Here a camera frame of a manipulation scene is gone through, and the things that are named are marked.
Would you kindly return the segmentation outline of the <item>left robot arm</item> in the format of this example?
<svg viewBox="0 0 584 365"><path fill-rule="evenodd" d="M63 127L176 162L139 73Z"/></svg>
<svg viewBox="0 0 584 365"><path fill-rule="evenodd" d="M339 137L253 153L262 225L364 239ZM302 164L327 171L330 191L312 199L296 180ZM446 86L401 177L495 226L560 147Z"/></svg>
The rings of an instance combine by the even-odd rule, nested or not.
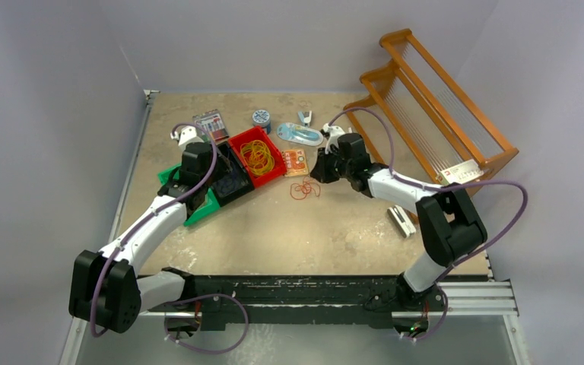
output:
<svg viewBox="0 0 584 365"><path fill-rule="evenodd" d="M75 259L68 311L90 325L98 338L108 331L129 330L138 314L164 303L186 311L196 290L182 274L162 271L140 278L138 270L156 248L198 209L215 176L222 171L217 146L189 142L178 178L163 185L150 207L121 236L97 252L84 250Z"/></svg>

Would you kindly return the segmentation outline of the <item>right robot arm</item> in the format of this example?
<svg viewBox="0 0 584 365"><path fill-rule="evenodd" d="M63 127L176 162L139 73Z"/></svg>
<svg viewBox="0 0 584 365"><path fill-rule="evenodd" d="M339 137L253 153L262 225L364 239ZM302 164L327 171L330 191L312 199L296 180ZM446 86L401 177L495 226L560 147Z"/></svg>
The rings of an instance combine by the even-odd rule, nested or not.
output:
<svg viewBox="0 0 584 365"><path fill-rule="evenodd" d="M399 176L389 166L372 162L356 133L340 135L333 145L320 148L310 175L320 183L346 179L354 191L417 216L424 254L398 276L396 298L405 309L422 304L426 290L445 270L487 241L487 230L466 189Z"/></svg>

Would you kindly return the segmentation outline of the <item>orange spiral notebook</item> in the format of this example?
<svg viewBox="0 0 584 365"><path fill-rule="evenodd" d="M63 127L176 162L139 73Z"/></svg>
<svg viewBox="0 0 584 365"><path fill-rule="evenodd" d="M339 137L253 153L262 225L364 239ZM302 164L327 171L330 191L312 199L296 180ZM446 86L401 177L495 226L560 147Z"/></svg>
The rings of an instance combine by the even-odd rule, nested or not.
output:
<svg viewBox="0 0 584 365"><path fill-rule="evenodd" d="M308 161L304 149L284 150L281 155L286 168L285 177L306 176L309 174Z"/></svg>

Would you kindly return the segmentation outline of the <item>green plastic bin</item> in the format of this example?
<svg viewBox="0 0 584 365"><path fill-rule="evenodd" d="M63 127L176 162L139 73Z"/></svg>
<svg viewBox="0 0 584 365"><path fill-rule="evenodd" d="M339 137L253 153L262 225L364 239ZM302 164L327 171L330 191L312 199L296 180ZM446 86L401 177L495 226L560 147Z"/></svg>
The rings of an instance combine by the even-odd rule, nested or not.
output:
<svg viewBox="0 0 584 365"><path fill-rule="evenodd" d="M157 174L157 178L159 179L160 184L161 185L166 184L170 177L177 179L179 177L178 173L179 167L180 165L177 164L166 170L159 172ZM218 203L215 194L213 193L212 189L208 189L203 204L199 206L198 209L187 218L187 220L183 223L183 226L184 227L192 226L193 224L196 224L198 221L211 215L212 213L218 211L219 209L220 204Z"/></svg>

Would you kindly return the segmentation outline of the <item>black plastic bin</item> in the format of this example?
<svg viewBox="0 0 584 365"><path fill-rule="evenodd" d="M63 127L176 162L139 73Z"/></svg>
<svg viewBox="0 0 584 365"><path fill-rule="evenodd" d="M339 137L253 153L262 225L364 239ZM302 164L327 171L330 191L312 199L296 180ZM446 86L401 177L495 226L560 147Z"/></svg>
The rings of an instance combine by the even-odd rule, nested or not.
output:
<svg viewBox="0 0 584 365"><path fill-rule="evenodd" d="M224 166L224 174L211 186L221 207L255 189L247 169L227 141L217 145L220 153L218 163Z"/></svg>

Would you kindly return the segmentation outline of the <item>blue correction tape package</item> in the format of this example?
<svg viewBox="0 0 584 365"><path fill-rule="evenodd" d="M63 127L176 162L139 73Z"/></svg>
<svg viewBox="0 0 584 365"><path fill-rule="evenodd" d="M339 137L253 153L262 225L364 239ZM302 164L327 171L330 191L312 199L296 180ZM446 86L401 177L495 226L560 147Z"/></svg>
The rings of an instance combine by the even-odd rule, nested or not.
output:
<svg viewBox="0 0 584 365"><path fill-rule="evenodd" d="M320 146L324 142L324 136L320 132L291 122L281 123L276 129L276 135L284 141L310 147Z"/></svg>

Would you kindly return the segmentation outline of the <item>marker pen pack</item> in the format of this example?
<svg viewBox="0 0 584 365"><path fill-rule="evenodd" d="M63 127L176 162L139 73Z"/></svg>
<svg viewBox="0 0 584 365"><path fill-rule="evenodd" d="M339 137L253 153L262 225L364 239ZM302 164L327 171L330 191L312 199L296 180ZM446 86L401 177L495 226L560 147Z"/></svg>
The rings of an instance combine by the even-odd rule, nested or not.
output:
<svg viewBox="0 0 584 365"><path fill-rule="evenodd" d="M202 127L214 142L220 143L230 137L221 112L218 109L212 109L205 113L195 115L192 117L192 121Z"/></svg>

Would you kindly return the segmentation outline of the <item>red plastic bin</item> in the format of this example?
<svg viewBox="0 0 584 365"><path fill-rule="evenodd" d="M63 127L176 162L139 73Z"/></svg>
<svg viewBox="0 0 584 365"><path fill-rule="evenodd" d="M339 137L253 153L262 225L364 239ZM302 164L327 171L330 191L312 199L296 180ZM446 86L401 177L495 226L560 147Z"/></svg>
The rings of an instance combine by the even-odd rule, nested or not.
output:
<svg viewBox="0 0 584 365"><path fill-rule="evenodd" d="M281 152L260 127L255 126L230 137L228 142L247 169L255 188L263 187L285 174Z"/></svg>

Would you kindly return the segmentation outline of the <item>small round tin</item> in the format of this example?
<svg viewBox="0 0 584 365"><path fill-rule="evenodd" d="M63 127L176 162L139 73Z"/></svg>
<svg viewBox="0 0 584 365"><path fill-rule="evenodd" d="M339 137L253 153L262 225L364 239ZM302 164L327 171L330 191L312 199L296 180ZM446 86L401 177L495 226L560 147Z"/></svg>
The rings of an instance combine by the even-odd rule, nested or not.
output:
<svg viewBox="0 0 584 365"><path fill-rule="evenodd" d="M252 124L265 131L266 134L271 132L271 115L265 109L258 109L252 114Z"/></svg>

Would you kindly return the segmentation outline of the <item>white rectangular block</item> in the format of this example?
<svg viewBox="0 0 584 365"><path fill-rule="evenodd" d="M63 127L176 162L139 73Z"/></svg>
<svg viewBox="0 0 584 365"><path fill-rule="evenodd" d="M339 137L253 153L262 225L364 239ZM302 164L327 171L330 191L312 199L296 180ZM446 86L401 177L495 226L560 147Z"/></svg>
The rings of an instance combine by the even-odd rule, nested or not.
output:
<svg viewBox="0 0 584 365"><path fill-rule="evenodd" d="M387 209L387 213L391 221L398 228L399 233L404 238L409 238L416 234L417 232L416 227L414 226L410 217L402 207L398 205L393 205L392 207Z"/></svg>

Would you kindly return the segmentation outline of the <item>white small box on rack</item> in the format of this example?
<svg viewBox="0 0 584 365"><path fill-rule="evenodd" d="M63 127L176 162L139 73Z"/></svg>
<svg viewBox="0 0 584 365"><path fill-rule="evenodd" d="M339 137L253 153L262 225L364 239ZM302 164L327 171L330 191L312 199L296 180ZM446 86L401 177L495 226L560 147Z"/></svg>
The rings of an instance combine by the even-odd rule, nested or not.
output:
<svg viewBox="0 0 584 365"><path fill-rule="evenodd" d="M439 171L436 180L440 185L448 186L453 183L469 183L480 179L483 175L484 172L475 160L466 160Z"/></svg>

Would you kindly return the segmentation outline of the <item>wooden rack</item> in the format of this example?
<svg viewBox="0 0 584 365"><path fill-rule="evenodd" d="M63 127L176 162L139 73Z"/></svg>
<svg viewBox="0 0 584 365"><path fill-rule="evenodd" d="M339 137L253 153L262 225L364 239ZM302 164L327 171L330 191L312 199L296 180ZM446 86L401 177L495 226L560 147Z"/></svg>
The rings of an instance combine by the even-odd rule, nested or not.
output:
<svg viewBox="0 0 584 365"><path fill-rule="evenodd" d="M379 45L390 60L360 76L367 96L344 107L376 161L388 163L392 152L381 148L380 125L364 109L380 114L399 149L436 184L439 171L466 160L484 172L478 180L491 179L519 153L411 30L387 33Z"/></svg>

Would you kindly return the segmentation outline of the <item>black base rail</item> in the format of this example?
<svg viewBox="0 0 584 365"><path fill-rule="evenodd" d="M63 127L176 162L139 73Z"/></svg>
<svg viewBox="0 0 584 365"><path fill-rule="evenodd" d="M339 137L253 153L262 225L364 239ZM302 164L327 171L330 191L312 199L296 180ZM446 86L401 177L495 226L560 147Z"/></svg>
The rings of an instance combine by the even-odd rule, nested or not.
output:
<svg viewBox="0 0 584 365"><path fill-rule="evenodd" d="M204 331L228 324L366 325L409 332L447 308L441 287L410 292L396 275L191 275L152 313L197 314Z"/></svg>

